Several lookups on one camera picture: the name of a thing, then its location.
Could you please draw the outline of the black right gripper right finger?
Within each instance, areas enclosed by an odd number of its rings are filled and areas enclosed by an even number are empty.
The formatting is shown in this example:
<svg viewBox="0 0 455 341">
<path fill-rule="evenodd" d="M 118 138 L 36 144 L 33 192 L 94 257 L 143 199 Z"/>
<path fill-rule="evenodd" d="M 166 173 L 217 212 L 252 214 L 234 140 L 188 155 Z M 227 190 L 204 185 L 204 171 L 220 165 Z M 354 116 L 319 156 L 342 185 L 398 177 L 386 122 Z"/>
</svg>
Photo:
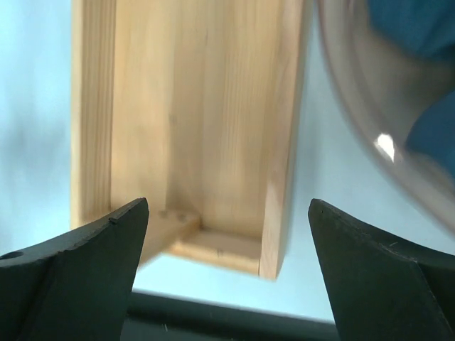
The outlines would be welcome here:
<svg viewBox="0 0 455 341">
<path fill-rule="evenodd" d="M 320 199 L 308 217 L 341 340 L 454 339 L 454 256 Z"/>
</svg>

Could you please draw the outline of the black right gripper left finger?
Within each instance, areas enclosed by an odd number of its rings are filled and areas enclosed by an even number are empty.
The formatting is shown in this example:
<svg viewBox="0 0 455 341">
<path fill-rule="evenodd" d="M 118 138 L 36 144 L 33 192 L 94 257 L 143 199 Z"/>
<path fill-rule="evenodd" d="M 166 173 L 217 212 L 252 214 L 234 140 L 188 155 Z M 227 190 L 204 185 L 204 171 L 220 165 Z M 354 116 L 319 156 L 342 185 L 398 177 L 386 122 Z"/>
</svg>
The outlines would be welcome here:
<svg viewBox="0 0 455 341">
<path fill-rule="evenodd" d="M 2 340 L 119 340 L 149 206 L 144 198 L 1 256 Z"/>
</svg>

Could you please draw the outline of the dark blue t shirt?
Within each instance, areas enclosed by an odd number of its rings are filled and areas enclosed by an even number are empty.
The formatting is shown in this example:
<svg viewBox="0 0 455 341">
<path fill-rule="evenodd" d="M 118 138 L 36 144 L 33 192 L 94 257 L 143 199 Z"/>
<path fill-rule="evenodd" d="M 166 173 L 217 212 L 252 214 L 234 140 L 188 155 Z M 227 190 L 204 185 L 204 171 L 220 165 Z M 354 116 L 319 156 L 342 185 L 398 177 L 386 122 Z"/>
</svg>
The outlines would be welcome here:
<svg viewBox="0 0 455 341">
<path fill-rule="evenodd" d="M 453 1 L 369 1 L 368 9 L 373 27 L 405 52 L 454 62 Z M 454 174 L 454 91 L 420 115 L 406 147 Z"/>
</svg>

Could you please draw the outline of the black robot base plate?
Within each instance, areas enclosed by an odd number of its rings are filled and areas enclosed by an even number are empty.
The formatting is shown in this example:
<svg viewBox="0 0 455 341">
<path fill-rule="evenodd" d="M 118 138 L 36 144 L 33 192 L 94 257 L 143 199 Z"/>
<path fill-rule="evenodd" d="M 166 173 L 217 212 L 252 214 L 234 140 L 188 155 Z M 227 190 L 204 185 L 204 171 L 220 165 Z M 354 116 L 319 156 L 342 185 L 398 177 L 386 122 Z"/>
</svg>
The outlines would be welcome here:
<svg viewBox="0 0 455 341">
<path fill-rule="evenodd" d="M 330 323 L 132 293 L 121 340 L 338 340 Z"/>
</svg>

